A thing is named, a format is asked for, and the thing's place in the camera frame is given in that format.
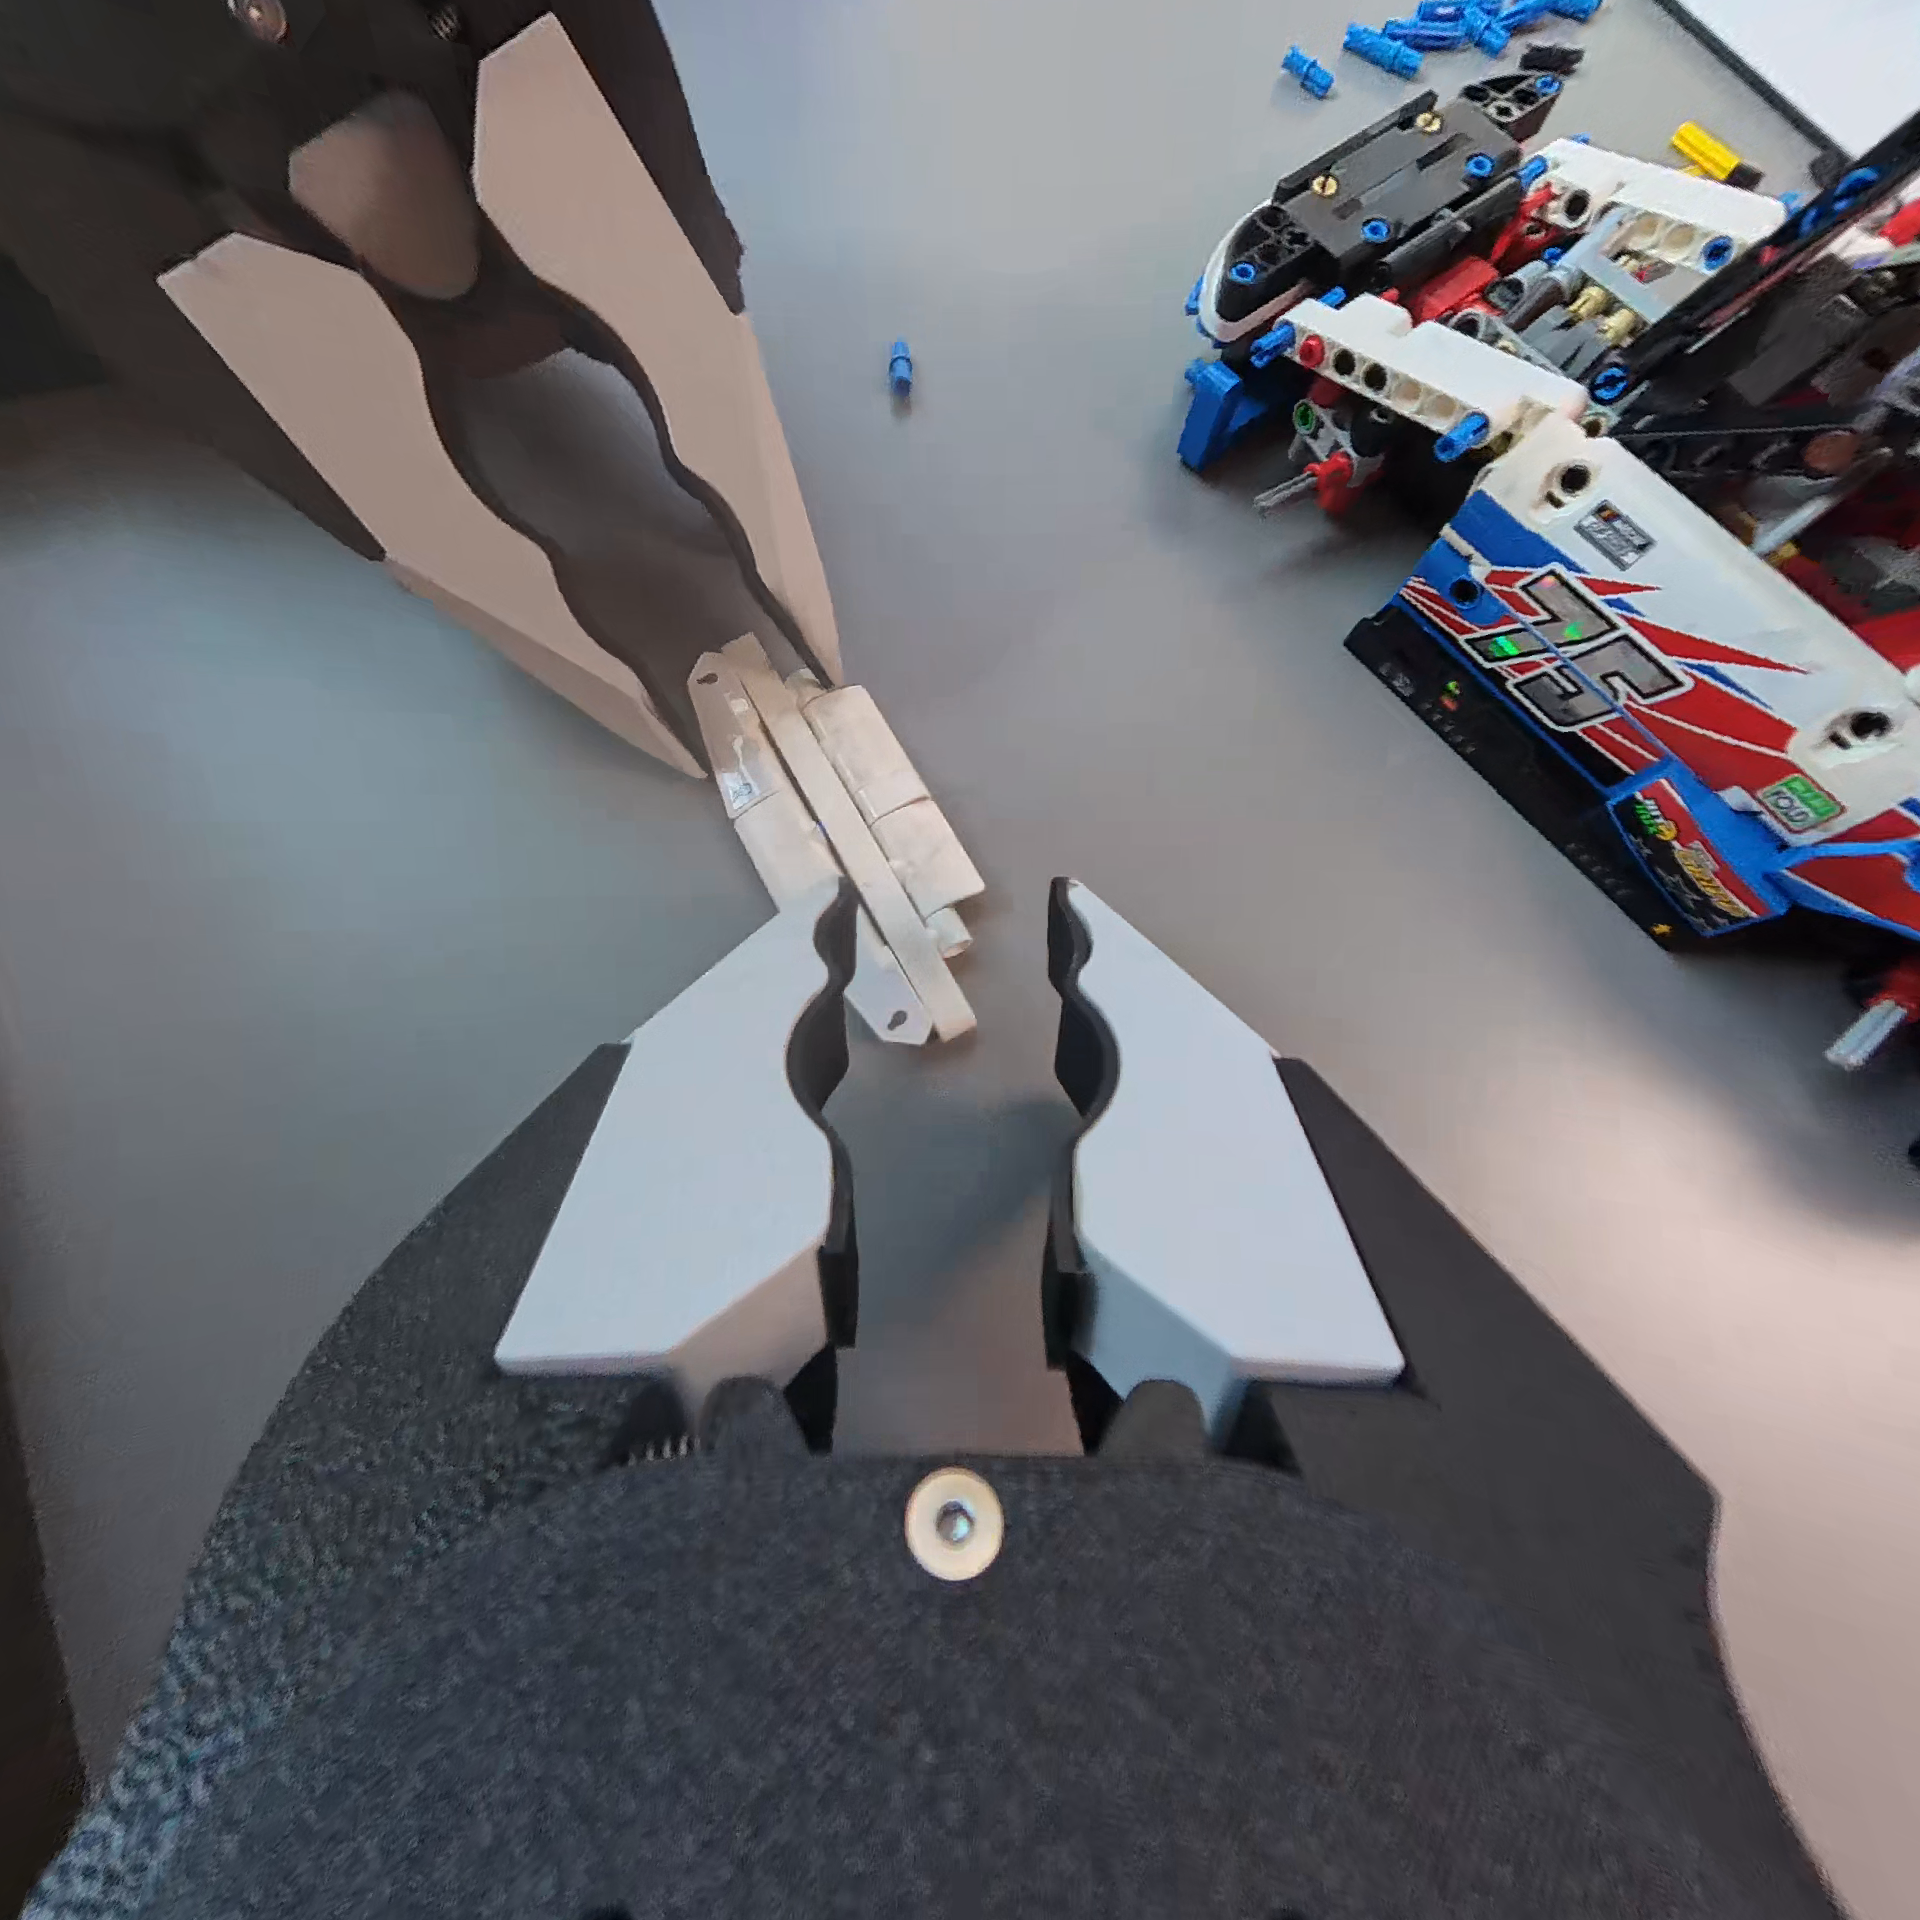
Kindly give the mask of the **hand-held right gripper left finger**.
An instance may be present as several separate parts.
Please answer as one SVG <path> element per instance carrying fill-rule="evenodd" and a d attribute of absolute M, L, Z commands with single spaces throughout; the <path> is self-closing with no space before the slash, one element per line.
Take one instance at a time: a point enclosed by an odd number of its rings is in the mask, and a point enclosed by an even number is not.
<path fill-rule="evenodd" d="M 496 1342 L 506 1377 L 625 1377 L 686 1416 L 734 1379 L 830 1450 L 858 1339 L 848 1073 L 858 897 L 824 881 L 627 1041 Z"/>

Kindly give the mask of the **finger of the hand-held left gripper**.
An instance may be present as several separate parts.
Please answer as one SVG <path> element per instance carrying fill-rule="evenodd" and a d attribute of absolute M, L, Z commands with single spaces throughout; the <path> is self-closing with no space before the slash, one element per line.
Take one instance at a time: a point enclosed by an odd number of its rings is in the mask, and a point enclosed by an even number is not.
<path fill-rule="evenodd" d="M 385 570 L 680 775 L 707 769 L 573 616 L 552 558 L 460 476 L 416 351 L 357 273 L 228 233 L 158 287 L 373 536 Z"/>
<path fill-rule="evenodd" d="M 845 680 L 820 548 L 752 321 L 709 274 L 558 12 L 485 52 L 470 183 L 492 226 L 608 337 L 660 462 L 826 687 Z"/>

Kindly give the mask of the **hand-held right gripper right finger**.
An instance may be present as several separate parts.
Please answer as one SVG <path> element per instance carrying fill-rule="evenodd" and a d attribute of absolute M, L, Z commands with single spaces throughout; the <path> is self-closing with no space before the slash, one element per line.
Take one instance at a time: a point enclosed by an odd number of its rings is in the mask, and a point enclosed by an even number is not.
<path fill-rule="evenodd" d="M 1280 1450 L 1269 1386 L 1395 1391 L 1402 1342 L 1276 1049 L 1081 881 L 1048 891 L 1054 1074 L 1044 1353 L 1084 1450 L 1148 1384 L 1214 1450 Z"/>

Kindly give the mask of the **white brick beam assembly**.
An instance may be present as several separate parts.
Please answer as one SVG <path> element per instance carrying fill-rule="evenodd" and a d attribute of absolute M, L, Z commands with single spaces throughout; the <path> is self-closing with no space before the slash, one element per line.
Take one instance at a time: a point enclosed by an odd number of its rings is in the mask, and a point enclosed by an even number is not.
<path fill-rule="evenodd" d="M 782 676 L 755 636 L 698 658 L 689 697 L 717 799 L 760 881 L 788 907 L 854 890 L 848 1007 L 878 1041 L 963 1041 L 976 1015 L 954 962 L 986 881 L 862 687 Z"/>

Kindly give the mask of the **grey desk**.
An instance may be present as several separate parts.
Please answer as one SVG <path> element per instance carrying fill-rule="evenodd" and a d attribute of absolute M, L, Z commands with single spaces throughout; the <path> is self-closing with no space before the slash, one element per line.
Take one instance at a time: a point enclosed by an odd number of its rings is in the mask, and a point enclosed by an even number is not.
<path fill-rule="evenodd" d="M 1186 284 L 1387 103 L 1370 6 L 660 6 L 845 662 L 987 881 L 961 1048 L 854 1039 L 858 1450 L 1068 1450 L 1049 879 L 1315 1067 L 1718 1488 L 1744 1704 L 1915 1915 L 1915 1076 L 1641 935 L 1344 652 L 1422 543 L 1176 456 Z M 888 391 L 907 339 L 916 391 Z M 763 923 L 628 752 L 114 391 L 5 408 L 5 1342 L 82 1780 L 352 1292 Z"/>

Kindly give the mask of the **pile of blue pins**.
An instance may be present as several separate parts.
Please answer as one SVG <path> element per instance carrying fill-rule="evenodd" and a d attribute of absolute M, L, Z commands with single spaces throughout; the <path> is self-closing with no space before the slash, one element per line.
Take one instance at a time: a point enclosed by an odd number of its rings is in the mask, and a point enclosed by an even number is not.
<path fill-rule="evenodd" d="M 1524 71 L 1566 75 L 1582 51 L 1542 41 L 1550 27 L 1582 27 L 1603 2 L 1420 2 L 1406 16 L 1384 24 L 1354 20 L 1340 51 L 1396 81 L 1424 73 L 1429 55 L 1520 57 Z"/>

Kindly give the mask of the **white paper sheet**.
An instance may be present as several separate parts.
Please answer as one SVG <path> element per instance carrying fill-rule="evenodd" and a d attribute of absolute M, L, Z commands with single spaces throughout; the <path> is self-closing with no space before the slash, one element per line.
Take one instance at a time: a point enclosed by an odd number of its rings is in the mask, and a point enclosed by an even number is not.
<path fill-rule="evenodd" d="M 1918 110 L 1915 2 L 1664 2 L 1789 120 L 1862 153 Z"/>

